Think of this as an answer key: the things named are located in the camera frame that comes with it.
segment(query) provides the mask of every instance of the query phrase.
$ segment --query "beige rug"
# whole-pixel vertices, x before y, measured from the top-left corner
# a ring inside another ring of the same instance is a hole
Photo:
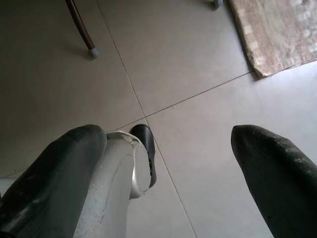
[[[260,77],[317,60],[317,0],[230,0]]]

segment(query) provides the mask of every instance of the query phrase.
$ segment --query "metal chair leg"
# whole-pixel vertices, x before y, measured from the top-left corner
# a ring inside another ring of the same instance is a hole
[[[94,45],[94,42],[89,36],[89,33],[83,23],[83,20],[80,17],[80,14],[78,12],[78,9],[76,7],[74,0],[65,0],[65,1],[67,3],[70,14],[75,22],[75,25],[89,50],[89,53],[93,57],[97,57],[99,53]]]

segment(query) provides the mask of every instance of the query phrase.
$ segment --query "floor tile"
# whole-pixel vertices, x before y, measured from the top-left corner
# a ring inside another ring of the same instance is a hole
[[[1,6],[0,176],[28,167],[71,128],[113,130],[143,117],[97,3],[79,3],[97,59],[87,56],[65,2]]]
[[[145,119],[120,130],[129,131]],[[127,214],[127,238],[194,238],[186,214],[156,148],[157,183],[146,194],[131,200]]]
[[[291,139],[317,163],[317,62],[248,74],[148,117],[198,238],[271,237],[233,156],[236,124]]]
[[[228,7],[99,0],[146,115],[249,72]]]

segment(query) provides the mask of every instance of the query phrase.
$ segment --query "shoe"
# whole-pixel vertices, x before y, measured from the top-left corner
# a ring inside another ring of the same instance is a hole
[[[151,174],[150,187],[152,187],[157,181],[157,174],[154,165],[155,146],[151,129],[147,125],[139,124],[131,129],[130,134],[136,136],[142,142],[148,153]]]

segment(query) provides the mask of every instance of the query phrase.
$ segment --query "gray floor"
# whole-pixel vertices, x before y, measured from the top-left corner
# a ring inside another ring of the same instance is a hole
[[[158,182],[131,202],[128,238],[270,238],[230,132],[263,126],[317,162],[317,63],[258,80],[228,6],[98,1],[77,0],[94,60],[64,1],[1,5],[0,176],[21,174],[73,127],[148,123]]]

